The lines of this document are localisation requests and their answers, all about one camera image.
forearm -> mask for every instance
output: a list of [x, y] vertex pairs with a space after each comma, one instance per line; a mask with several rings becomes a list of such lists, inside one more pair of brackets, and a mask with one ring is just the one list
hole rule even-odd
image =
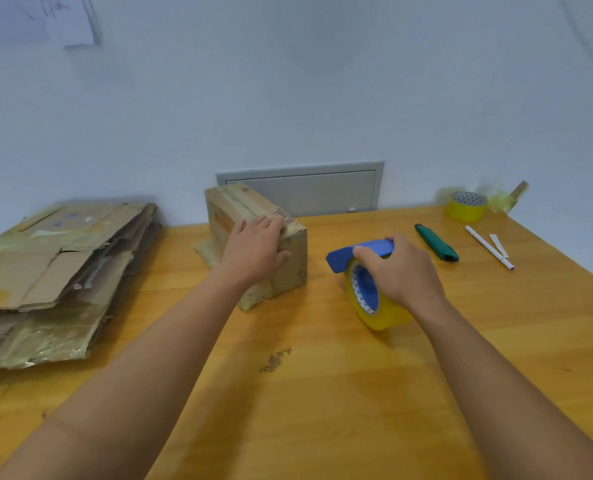
[[212, 271], [48, 416], [0, 479], [145, 477], [242, 292]]
[[593, 479], [593, 441], [447, 301], [417, 316], [496, 479]]

cardboard box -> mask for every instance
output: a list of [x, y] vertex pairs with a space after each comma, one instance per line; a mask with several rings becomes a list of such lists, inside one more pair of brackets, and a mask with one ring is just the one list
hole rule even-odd
[[77, 278], [94, 271], [116, 242], [142, 236], [154, 209], [134, 203], [58, 205], [4, 232], [0, 310], [54, 306]]
[[251, 288], [244, 297], [246, 302], [239, 303], [239, 306], [246, 310], [262, 298], [273, 298], [306, 283], [308, 231], [294, 217], [241, 182], [205, 190], [205, 202], [211, 241], [199, 243], [195, 248], [210, 267], [220, 261], [234, 224], [241, 219], [251, 220], [266, 215], [282, 217], [285, 221], [278, 249], [290, 250], [292, 257], [269, 279]]
[[146, 207], [147, 212], [134, 226], [131, 238], [113, 246], [94, 275], [86, 277], [89, 287], [70, 290], [52, 308], [0, 311], [0, 369], [84, 359], [89, 355], [102, 323], [116, 313], [161, 228], [152, 223], [154, 205]]

wooden table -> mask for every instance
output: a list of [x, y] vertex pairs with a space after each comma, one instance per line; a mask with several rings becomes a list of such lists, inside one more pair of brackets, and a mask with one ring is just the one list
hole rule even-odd
[[[436, 261], [452, 302], [593, 437], [588, 271], [495, 214], [474, 227], [482, 235], [499, 234], [514, 272], [436, 207], [301, 220], [309, 234], [308, 284], [248, 314], [234, 311], [149, 478], [483, 478], [419, 327], [410, 322], [368, 330], [325, 263], [331, 250], [393, 232], [422, 246], [415, 223], [432, 228], [461, 256], [458, 264]], [[166, 231], [89, 360], [0, 371], [0, 464], [85, 379], [205, 277], [192, 245], [206, 236], [205, 225]], [[271, 363], [276, 368], [262, 372]]]

right hand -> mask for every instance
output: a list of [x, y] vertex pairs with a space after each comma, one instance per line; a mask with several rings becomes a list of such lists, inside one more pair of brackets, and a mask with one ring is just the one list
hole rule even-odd
[[355, 246], [354, 257], [365, 266], [377, 288], [389, 299], [406, 308], [414, 317], [432, 313], [448, 302], [430, 255], [407, 237], [388, 238], [395, 250], [383, 259], [373, 250]]

white pen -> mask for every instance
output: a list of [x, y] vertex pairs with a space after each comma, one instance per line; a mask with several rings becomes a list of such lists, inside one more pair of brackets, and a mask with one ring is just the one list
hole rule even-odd
[[490, 244], [488, 244], [488, 242], [483, 237], [478, 235], [477, 231], [472, 229], [470, 226], [466, 226], [466, 230], [472, 235], [472, 237], [474, 237], [477, 241], [481, 242], [483, 247], [485, 247], [485, 249], [490, 251], [494, 257], [499, 259], [499, 261], [501, 261], [502, 265], [506, 266], [506, 268], [508, 268], [510, 271], [512, 271], [514, 269], [514, 266], [512, 265], [512, 263], [510, 263], [510, 261], [508, 261], [508, 259], [501, 256], [499, 251], [497, 251]]

